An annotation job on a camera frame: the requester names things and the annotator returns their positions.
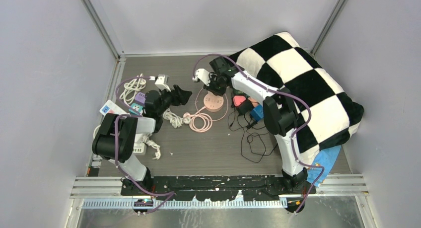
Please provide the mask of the white charger block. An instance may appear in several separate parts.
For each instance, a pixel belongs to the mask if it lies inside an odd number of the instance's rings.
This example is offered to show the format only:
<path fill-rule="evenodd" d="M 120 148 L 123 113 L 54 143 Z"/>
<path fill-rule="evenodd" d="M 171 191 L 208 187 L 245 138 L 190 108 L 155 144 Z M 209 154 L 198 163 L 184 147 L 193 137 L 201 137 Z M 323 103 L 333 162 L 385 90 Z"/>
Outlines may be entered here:
<path fill-rule="evenodd" d="M 214 86 L 212 86 L 212 92 L 215 95 L 221 95 L 221 94 L 224 94 L 225 93 L 225 89 L 223 87 L 214 85 Z"/>

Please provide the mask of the pink round socket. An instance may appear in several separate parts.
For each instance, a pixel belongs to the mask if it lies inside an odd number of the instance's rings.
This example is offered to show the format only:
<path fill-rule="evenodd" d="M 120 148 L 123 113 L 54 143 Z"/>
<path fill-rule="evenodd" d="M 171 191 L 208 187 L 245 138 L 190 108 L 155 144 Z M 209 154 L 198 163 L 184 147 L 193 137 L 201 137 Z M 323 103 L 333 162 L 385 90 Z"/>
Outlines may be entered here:
<path fill-rule="evenodd" d="M 208 92 L 203 99 L 204 107 L 209 112 L 218 112 L 222 109 L 224 98 L 222 96 L 214 95 Z"/>

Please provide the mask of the pink plug adapter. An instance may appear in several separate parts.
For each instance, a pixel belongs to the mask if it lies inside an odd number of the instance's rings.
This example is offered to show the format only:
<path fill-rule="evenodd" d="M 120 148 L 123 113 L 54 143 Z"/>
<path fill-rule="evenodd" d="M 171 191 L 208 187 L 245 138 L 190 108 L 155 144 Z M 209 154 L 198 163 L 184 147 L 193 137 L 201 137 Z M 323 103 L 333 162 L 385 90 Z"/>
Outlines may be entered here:
<path fill-rule="evenodd" d="M 240 106 L 243 102 L 245 102 L 247 100 L 247 98 L 243 95 L 235 95 L 232 98 L 233 101 L 233 106 L 234 107 L 238 107 Z"/>

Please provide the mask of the orange small plug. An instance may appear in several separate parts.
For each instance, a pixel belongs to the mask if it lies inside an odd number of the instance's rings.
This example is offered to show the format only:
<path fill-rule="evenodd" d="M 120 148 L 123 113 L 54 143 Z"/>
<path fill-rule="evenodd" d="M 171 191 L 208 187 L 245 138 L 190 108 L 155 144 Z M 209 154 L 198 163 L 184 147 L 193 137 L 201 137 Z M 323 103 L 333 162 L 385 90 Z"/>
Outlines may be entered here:
<path fill-rule="evenodd" d="M 260 105 L 259 102 L 257 102 L 256 100 L 254 100 L 252 98 L 249 98 L 248 100 L 251 102 L 251 104 L 253 105 L 253 107 L 257 107 L 258 105 Z"/>

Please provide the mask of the purple power strip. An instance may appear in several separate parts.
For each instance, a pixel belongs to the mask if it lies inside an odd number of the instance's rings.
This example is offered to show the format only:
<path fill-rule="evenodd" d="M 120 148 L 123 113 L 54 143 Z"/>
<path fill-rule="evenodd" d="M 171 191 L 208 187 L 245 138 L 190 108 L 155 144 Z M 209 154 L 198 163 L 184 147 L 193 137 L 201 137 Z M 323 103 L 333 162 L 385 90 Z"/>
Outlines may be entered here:
<path fill-rule="evenodd" d="M 136 104 L 138 104 L 138 105 L 141 105 L 141 106 L 144 106 L 144 104 L 145 104 L 145 100 L 146 100 L 146 96 L 145 96 L 145 94 L 144 94 L 144 93 L 142 93 L 142 92 L 138 92 L 138 93 L 135 95 L 135 98 L 134 98 L 134 103 L 136 103 Z"/>

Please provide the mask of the teal usb power strip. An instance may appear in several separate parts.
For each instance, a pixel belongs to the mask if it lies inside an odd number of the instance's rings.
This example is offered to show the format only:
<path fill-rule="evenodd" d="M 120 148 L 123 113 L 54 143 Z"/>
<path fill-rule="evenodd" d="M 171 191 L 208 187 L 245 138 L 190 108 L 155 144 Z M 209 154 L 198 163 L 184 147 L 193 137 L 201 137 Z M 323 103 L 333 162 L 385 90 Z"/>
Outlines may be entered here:
<path fill-rule="evenodd" d="M 129 112 L 134 115 L 141 115 L 142 114 L 143 106 L 137 103 L 132 103 L 129 108 Z"/>

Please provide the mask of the blue cube socket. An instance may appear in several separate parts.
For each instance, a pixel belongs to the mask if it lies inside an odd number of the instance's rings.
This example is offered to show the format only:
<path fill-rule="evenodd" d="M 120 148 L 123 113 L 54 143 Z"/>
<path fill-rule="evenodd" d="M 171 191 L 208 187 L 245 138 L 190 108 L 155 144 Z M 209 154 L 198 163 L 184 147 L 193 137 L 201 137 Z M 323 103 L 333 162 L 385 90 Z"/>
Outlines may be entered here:
<path fill-rule="evenodd" d="M 262 120 L 264 117 L 264 110 L 262 105 L 259 104 L 256 107 L 254 107 L 250 112 L 250 116 L 257 122 Z"/>

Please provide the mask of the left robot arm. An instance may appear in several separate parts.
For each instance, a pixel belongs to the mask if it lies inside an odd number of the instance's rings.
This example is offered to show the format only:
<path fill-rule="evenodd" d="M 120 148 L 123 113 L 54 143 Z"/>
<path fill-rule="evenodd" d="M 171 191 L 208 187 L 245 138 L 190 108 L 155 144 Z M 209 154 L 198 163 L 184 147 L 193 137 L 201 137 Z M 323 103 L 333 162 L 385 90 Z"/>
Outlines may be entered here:
<path fill-rule="evenodd" d="M 152 189 L 150 170 L 133 154 L 136 134 L 157 133 L 163 123 L 163 113 L 171 106 L 186 105 L 192 92 L 174 85 L 173 89 L 151 90 L 145 95 L 141 115 L 107 113 L 92 142 L 92 152 L 116 165 L 131 178 L 140 195 Z"/>

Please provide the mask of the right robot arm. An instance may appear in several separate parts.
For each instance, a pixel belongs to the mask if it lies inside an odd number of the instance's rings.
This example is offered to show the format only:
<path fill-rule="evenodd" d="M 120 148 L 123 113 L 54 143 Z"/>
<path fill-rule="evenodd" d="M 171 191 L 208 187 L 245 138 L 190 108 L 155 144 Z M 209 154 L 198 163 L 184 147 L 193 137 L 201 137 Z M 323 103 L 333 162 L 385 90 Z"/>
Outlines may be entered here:
<path fill-rule="evenodd" d="M 306 170 L 299 163 L 299 150 L 294 146 L 293 132 L 297 128 L 298 114 L 292 96 L 286 90 L 278 90 L 256 79 L 228 57 L 219 56 L 210 62 L 210 66 L 213 72 L 203 81 L 205 89 L 221 95 L 231 87 L 262 105 L 264 125 L 275 137 L 281 153 L 283 189 L 297 193 L 306 180 Z"/>

